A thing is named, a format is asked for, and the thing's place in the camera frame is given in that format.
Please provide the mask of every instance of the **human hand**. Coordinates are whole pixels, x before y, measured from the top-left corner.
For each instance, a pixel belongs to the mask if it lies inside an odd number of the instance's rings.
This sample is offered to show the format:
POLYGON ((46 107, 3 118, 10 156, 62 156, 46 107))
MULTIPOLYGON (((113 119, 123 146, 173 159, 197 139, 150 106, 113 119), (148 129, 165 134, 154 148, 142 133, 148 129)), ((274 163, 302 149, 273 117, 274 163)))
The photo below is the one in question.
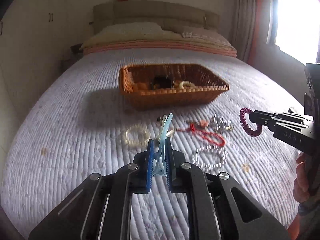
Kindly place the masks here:
POLYGON ((299 203, 307 201, 310 197, 308 192, 309 182, 305 171, 305 158, 305 154, 302 153, 296 160, 298 166, 296 169, 297 178, 294 180, 293 197, 299 203))

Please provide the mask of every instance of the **bright window light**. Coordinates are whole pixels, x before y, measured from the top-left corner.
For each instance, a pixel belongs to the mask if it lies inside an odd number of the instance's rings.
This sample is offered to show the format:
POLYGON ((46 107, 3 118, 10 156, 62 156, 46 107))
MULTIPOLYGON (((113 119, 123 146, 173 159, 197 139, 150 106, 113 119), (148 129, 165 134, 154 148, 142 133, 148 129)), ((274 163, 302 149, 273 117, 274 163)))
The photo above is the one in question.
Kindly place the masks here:
POLYGON ((320 37, 318 0, 279 0, 275 44, 304 65, 316 63, 320 37))

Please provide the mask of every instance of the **window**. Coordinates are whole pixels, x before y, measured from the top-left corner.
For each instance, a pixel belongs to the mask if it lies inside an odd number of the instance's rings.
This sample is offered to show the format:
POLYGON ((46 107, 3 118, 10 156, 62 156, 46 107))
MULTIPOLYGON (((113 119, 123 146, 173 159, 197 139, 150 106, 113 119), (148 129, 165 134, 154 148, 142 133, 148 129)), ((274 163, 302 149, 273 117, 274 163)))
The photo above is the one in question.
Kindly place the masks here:
POLYGON ((303 64, 319 60, 318 0, 273 0, 270 42, 303 64))

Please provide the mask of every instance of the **gray curtain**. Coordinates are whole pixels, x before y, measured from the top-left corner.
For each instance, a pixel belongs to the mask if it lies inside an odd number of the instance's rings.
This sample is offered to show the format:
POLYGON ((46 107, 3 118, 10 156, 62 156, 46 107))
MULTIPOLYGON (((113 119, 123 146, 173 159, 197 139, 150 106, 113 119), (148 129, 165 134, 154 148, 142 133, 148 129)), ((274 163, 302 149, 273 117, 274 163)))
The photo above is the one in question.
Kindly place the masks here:
POLYGON ((231 44, 238 51, 237 58, 247 62, 251 50, 256 14, 256 0, 236 0, 231 44))

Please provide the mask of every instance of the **red string bracelet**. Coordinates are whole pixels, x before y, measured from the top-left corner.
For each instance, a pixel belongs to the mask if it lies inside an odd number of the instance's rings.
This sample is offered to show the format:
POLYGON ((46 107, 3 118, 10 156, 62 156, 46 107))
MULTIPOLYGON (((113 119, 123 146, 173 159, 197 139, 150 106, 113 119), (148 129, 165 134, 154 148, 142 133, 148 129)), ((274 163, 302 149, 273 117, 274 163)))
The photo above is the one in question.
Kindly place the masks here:
POLYGON ((222 135, 220 135, 218 133, 215 133, 215 132, 207 132, 207 131, 204 131, 204 130, 199 130, 199 129, 197 129, 195 127, 194 123, 190 123, 189 128, 187 128, 185 130, 177 129, 177 131, 179 131, 179 132, 191 131, 192 134, 195 133, 196 135, 198 135, 202 139, 207 140, 209 143, 215 144, 215 145, 217 145, 219 147, 223 147, 226 144, 226 141, 225 141, 225 139, 223 138, 222 135), (209 136, 213 136, 213 137, 219 139, 220 142, 212 140, 212 138, 210 138, 209 136))
POLYGON ((257 137, 262 133, 262 125, 261 124, 257 124, 257 129, 254 131, 252 130, 249 125, 247 124, 247 121, 245 119, 245 114, 250 114, 252 113, 252 110, 250 108, 244 107, 240 110, 240 123, 241 126, 243 128, 243 130, 249 134, 251 137, 257 137))

